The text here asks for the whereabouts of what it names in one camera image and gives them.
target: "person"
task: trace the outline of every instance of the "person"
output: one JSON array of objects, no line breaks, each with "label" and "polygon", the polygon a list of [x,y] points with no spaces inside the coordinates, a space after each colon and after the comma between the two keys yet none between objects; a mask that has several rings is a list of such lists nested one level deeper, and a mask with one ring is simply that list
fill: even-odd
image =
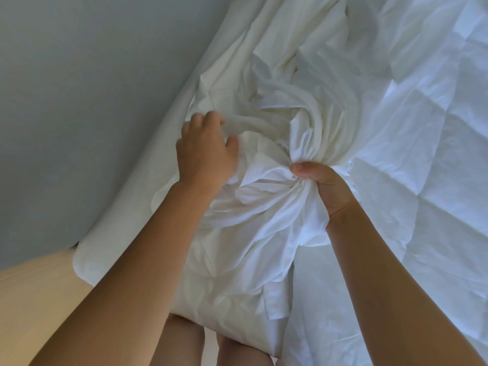
[{"label": "person", "polygon": [[[205,210],[236,170],[239,144],[225,143],[222,116],[194,114],[176,144],[180,180],[106,276],[32,361],[45,365],[199,365],[200,325],[169,314]],[[347,184],[314,162],[291,171],[318,183],[330,236],[372,362],[485,365],[395,258]],[[218,336],[217,365],[272,365],[269,355]]]}]

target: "floor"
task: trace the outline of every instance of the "floor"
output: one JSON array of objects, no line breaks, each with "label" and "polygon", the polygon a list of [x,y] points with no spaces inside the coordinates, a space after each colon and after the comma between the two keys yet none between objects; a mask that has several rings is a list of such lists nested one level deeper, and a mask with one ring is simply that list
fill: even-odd
[{"label": "floor", "polygon": [[[27,366],[91,286],[71,264],[74,249],[0,271],[0,365]],[[215,333],[205,329],[202,366],[217,359]]]}]

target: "leg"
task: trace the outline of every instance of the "leg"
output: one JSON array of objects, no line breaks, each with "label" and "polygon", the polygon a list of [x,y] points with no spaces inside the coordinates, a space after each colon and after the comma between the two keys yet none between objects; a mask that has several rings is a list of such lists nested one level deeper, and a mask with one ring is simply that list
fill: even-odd
[{"label": "leg", "polygon": [[217,366],[273,366],[271,357],[258,349],[217,334]]},{"label": "leg", "polygon": [[200,366],[204,345],[202,326],[169,314],[150,366]]}]

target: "gray wall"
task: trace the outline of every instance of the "gray wall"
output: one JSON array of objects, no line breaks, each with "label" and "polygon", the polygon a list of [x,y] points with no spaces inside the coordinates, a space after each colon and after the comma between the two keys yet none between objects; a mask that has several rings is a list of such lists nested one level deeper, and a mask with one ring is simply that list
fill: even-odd
[{"label": "gray wall", "polygon": [[0,268],[74,245],[230,0],[0,0]]}]

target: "person's left arm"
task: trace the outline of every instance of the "person's left arm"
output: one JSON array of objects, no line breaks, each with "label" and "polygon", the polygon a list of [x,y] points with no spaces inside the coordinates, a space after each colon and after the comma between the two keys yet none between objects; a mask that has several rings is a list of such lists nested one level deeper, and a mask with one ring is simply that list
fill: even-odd
[{"label": "person's left arm", "polygon": [[185,123],[177,143],[180,181],[31,366],[150,363],[197,226],[237,166],[237,138],[224,143],[222,122],[210,112]]}]

